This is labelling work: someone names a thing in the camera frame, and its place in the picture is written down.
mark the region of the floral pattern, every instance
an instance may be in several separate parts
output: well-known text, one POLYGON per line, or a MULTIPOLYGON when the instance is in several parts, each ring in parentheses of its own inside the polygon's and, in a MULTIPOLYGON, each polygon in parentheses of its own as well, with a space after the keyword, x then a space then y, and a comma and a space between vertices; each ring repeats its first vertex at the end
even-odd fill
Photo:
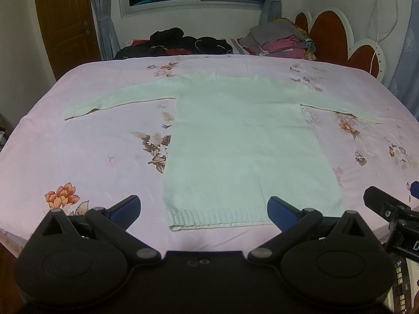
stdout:
POLYGON ((312 108, 309 107, 303 107, 301 108, 301 111, 303 112, 305 116, 305 120, 312 126, 319 125, 321 123, 321 119, 317 116, 317 114, 314 113, 312 108))
POLYGON ((359 136, 360 132, 355 130, 348 122, 341 120, 339 126, 342 130, 344 130, 347 133, 350 133, 354 139, 356 139, 357 136, 359 136))
POLYGON ((343 187, 342 183, 340 182, 343 176, 343 169, 341 167, 333 168, 333 171, 335 173, 336 179, 338 180, 339 186, 343 187))
POLYGON ((69 207, 76 204, 80 197, 75 195, 76 188, 67 183, 64 186, 60 186, 56 191, 50 191, 45 194, 45 200, 47 201, 50 209, 63 209, 66 215, 84 215, 89 210, 89 201, 81 203, 75 211, 69 211, 69 207))
POLYGON ((292 81, 302 83, 303 85, 307 86, 309 89, 314 89, 317 92, 323 92, 323 89, 318 86, 318 84, 320 83, 320 80, 323 79, 321 77, 318 77, 318 76, 303 76, 303 77, 298 78, 298 79, 293 79, 293 78, 290 78, 290 79, 292 81))
MULTIPOLYGON (((406 183, 406 189, 409 191, 409 193, 410 193, 410 184, 407 182, 406 183)), ((411 195, 409 195, 409 203, 412 201, 412 196, 411 195)))
POLYGON ((328 73, 328 71, 326 69, 320 69, 320 68, 317 68, 317 67, 314 67, 314 66, 311 66, 311 68, 316 70, 316 71, 319 71, 321 73, 324 73, 324 74, 328 73))
POLYGON ((67 204, 75 204, 80 199, 79 196, 75 195, 76 188, 67 183, 64 186, 60 186, 57 191, 50 191, 45 195, 50 209, 58 209, 65 207, 67 204))
POLYGON ((360 150, 355 151, 355 160, 361 166, 364 166, 367 163, 367 160, 364 158, 364 154, 360 150))
POLYGON ((156 133, 153 136, 150 136, 143 132, 132 132, 132 134, 142 139, 142 144, 145 147, 144 151, 151 153, 153 156, 148 164, 154 164, 157 171, 163 173, 171 135, 162 137, 160 133, 156 133))
POLYGON ((163 119, 165 121, 173 121, 173 120, 175 120, 175 118, 169 112, 163 111, 161 114, 162 114, 163 119))
POLYGON ((406 150, 401 147, 391 143, 391 146, 388 147, 388 153, 391 158, 394 158, 394 162, 397 166, 401 167, 403 170, 407 169, 407 160, 409 159, 406 154, 406 150))
POLYGON ((158 68, 156 65, 150 65, 147 66, 148 69, 157 69, 157 71, 154 73, 154 76, 175 76, 174 74, 172 74, 171 70, 173 70, 173 68, 179 64, 179 62, 169 62, 167 65, 162 65, 160 66, 160 68, 158 68))
POLYGON ((290 70, 294 72, 300 72, 300 65, 298 64, 291 65, 290 70))
POLYGON ((410 157, 402 146, 391 143, 388 147, 388 153, 393 158, 395 165, 402 170, 407 170, 408 167, 416 171, 419 169, 419 162, 410 157))

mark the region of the wooden door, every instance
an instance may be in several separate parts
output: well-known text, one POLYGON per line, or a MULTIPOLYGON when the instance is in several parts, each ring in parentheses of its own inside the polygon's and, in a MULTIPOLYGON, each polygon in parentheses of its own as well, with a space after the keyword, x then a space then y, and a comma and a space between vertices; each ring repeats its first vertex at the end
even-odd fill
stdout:
POLYGON ((55 78, 101 59, 90 0, 35 0, 43 42, 55 78))

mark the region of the pink bedsheet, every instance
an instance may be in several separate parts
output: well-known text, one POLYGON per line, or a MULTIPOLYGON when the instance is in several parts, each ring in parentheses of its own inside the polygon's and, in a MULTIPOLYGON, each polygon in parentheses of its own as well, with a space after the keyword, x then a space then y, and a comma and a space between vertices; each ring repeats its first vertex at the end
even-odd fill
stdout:
MULTIPOLYGON (((419 205, 408 190, 419 177, 419 124, 368 73, 250 55, 135 58, 85 64, 68 72, 16 127, 0 153, 0 228, 11 233, 7 238, 22 245, 16 237, 28 239, 50 206, 83 214, 131 194, 140 197, 142 213, 128 231, 162 254, 169 249, 247 254, 278 234, 274 225, 169 230, 161 187, 175 100, 129 104, 64 121, 66 108, 82 100, 191 72, 291 79, 374 112, 381 124, 302 108, 335 171, 347 208, 359 211, 377 236, 386 234, 387 225, 363 205, 366 188, 375 185, 412 208, 419 205), (158 154, 155 147, 162 148, 158 154)), ((217 140, 226 150, 235 149, 229 138, 217 140)))

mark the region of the pink clothes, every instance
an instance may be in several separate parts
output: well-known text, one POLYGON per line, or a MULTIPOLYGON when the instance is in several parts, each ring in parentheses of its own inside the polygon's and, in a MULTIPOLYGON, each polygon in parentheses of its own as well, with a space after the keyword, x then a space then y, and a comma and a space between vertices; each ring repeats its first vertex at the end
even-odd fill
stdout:
POLYGON ((305 48, 305 47, 306 47, 306 43, 303 40, 301 40, 296 35, 291 35, 284 39, 279 39, 276 41, 268 42, 262 46, 262 49, 270 53, 275 53, 275 52, 284 51, 290 48, 305 48))
POLYGON ((290 58, 290 59, 306 59, 305 49, 292 48, 285 51, 265 54, 265 56, 273 56, 275 58, 290 58))

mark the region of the light green sweater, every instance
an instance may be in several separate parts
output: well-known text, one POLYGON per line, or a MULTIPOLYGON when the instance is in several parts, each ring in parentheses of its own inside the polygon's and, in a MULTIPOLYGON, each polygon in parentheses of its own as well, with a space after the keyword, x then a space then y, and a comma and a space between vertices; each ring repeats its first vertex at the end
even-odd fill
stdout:
POLYGON ((126 87, 68 109, 66 119, 163 98, 177 99, 163 174, 172 230, 270 223, 266 205, 273 195, 298 209, 340 216, 345 209, 336 177, 301 105, 378 122, 373 114, 300 83, 216 74, 126 87))

